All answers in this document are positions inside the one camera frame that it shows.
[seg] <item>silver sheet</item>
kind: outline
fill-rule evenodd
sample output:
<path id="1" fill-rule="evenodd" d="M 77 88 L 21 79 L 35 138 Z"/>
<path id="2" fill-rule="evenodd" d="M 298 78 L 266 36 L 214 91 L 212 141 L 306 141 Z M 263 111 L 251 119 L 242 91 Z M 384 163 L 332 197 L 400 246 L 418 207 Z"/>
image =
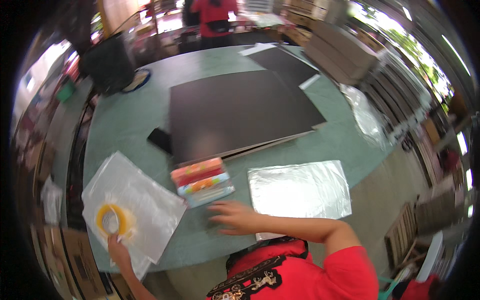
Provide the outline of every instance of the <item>silver sheet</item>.
<path id="1" fill-rule="evenodd" d="M 271 216 L 340 219 L 352 214 L 339 160 L 251 168 L 248 182 L 255 211 Z M 257 234 L 257 240 L 279 235 Z"/>

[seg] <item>black bag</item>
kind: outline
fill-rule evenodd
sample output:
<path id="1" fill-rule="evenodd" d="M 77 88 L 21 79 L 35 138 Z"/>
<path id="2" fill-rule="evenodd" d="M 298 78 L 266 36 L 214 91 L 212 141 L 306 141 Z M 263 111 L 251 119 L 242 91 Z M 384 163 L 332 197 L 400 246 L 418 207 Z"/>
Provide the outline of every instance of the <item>black bag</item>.
<path id="1" fill-rule="evenodd" d="M 216 33 L 225 33 L 230 30 L 228 20 L 211 21 L 207 23 L 208 28 Z"/>

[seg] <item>chair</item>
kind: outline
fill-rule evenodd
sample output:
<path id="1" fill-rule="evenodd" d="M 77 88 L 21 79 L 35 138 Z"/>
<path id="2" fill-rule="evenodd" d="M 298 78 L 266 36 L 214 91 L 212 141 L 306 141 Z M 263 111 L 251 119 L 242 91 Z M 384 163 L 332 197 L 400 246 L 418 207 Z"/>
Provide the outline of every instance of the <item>chair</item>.
<path id="1" fill-rule="evenodd" d="M 390 294 L 392 293 L 393 289 L 398 284 L 397 281 L 385 277 L 378 276 L 378 283 L 380 282 L 388 282 L 390 285 L 388 286 L 387 290 L 379 290 L 378 291 L 378 300 L 387 300 Z"/>

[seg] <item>packing tape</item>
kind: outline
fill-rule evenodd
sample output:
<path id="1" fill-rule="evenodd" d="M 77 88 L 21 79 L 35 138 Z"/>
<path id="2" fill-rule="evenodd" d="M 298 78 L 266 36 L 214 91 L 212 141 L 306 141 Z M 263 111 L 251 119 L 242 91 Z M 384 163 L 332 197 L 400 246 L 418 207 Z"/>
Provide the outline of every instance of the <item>packing tape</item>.
<path id="1" fill-rule="evenodd" d="M 135 217 L 132 213 L 116 204 L 104 204 L 96 215 L 96 225 L 106 236 L 118 233 L 119 237 L 129 239 L 134 224 Z"/>

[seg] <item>table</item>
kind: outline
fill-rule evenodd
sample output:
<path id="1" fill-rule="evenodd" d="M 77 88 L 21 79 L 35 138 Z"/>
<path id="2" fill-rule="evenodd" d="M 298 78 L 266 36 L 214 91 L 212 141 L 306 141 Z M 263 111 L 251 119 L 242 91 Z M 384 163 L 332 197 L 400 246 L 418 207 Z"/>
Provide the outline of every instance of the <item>table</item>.
<path id="1" fill-rule="evenodd" d="M 159 126 L 168 131 L 169 88 L 209 76 L 263 70 L 248 57 L 238 54 L 243 49 L 243 46 L 207 49 L 151 63 L 145 67 L 152 71 L 152 77 L 142 88 L 129 94 L 101 97 L 86 145 L 84 187 L 105 158 L 121 151 L 145 174 L 175 192 L 169 176 L 173 170 L 171 159 L 147 142 L 153 128 Z M 287 49 L 302 56 L 301 47 L 287 46 Z M 305 93 L 327 119 L 327 124 L 304 137 L 226 162 L 236 188 L 226 199 L 251 205 L 248 168 L 331 159 L 342 162 L 352 188 L 393 150 L 391 146 L 382 150 L 367 143 L 356 128 L 347 101 L 326 76 L 322 75 Z M 207 221 L 211 213 L 205 207 L 185 213 L 159 263 L 152 265 L 150 272 L 203 263 L 256 243 L 254 235 L 218 234 L 219 226 Z M 118 272 L 110 267 L 109 255 L 96 237 L 91 232 L 89 236 L 98 269 Z"/>

